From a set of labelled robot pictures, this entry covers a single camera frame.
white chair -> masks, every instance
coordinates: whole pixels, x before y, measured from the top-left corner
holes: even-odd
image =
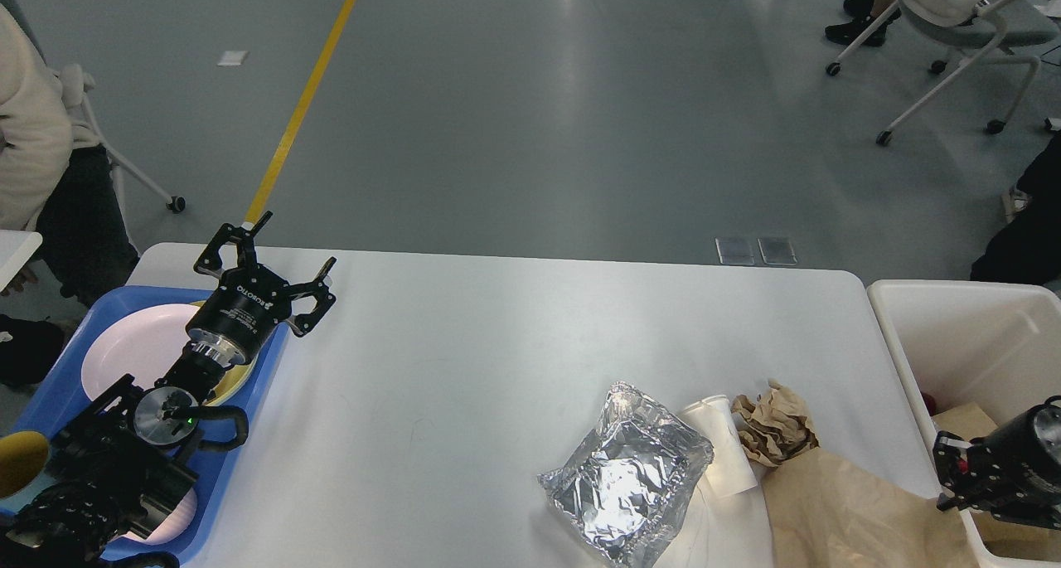
[[[840,72],[840,63],[853,53],[868,36],[872,35],[884,23],[897,7],[902,7],[904,19],[908,19],[914,29],[928,36],[929,39],[947,47],[944,58],[933,62],[929,70],[934,74],[943,73],[947,63],[955,53],[960,54],[958,68],[944,78],[939,85],[926,92],[921,100],[914,103],[899,118],[894,119],[876,136],[879,145],[887,145],[891,141],[892,131],[905,122],[914,111],[918,111],[928,100],[936,97],[958,76],[964,74],[971,66],[977,63],[986,65],[1027,65],[1024,81],[1017,94],[1003,119],[993,119],[987,123],[986,132],[990,135],[1002,133],[1006,123],[1012,118],[1013,111],[1023,100],[1028,85],[1039,70],[1038,55],[1015,55],[1012,49],[1026,46],[1046,44],[1058,36],[1058,29],[1042,13],[1023,0],[897,0],[873,23],[857,36],[856,39],[835,61],[825,68],[825,73],[835,76]],[[993,51],[1001,55],[989,55]]]
[[[186,207],[184,197],[173,196],[169,191],[159,187],[154,179],[131,162],[128,157],[123,156],[104,137],[103,131],[100,128],[100,123],[95,119],[95,114],[92,111],[92,105],[88,102],[88,96],[86,94],[86,92],[95,88],[95,80],[93,80],[92,75],[86,73],[81,68],[81,65],[67,65],[56,73],[56,76],[59,78],[63,84],[64,106],[68,110],[80,109],[89,128],[95,133],[97,137],[100,138],[100,143],[107,150],[107,157],[110,160],[110,177],[115,184],[115,195],[118,199],[118,208],[121,209],[122,218],[125,218],[125,184],[123,172],[128,172],[133,175],[133,178],[139,179],[143,186],[155,191],[159,197],[162,197],[166,209],[173,213],[184,211]]]

chair wheel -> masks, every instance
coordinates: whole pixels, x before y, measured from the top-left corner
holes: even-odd
[[[180,213],[185,210],[185,199],[173,197],[170,203],[166,204],[166,209],[172,211],[173,213]]]

aluminum foil package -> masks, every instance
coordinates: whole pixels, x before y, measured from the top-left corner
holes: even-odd
[[[662,405],[614,383],[567,464],[538,476],[546,496],[614,568],[650,568],[685,519],[711,442]]]

gray floor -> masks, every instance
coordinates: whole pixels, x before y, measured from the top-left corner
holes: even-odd
[[[95,75],[110,141],[188,199],[128,187],[146,248],[242,221],[344,0],[19,1],[50,65]],[[940,49],[899,21],[828,78],[840,1],[359,0],[260,243],[711,264],[715,237],[781,236],[866,283],[964,279],[1061,116],[1058,70],[999,136],[1005,67],[881,149]],[[76,312],[47,291],[0,312]]]

black pants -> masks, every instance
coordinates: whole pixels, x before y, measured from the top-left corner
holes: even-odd
[[[125,235],[102,145],[74,150],[37,220],[38,255],[85,307],[125,283],[139,257]]]
[[[1044,285],[1061,276],[1061,134],[1028,165],[1016,188],[1031,204],[973,263],[971,280]]]
[[[64,296],[85,307],[122,285],[139,258],[128,242],[110,162],[99,145],[74,150],[70,165],[37,220],[38,251]],[[48,322],[0,315],[0,383],[36,383],[63,351],[63,332]]]

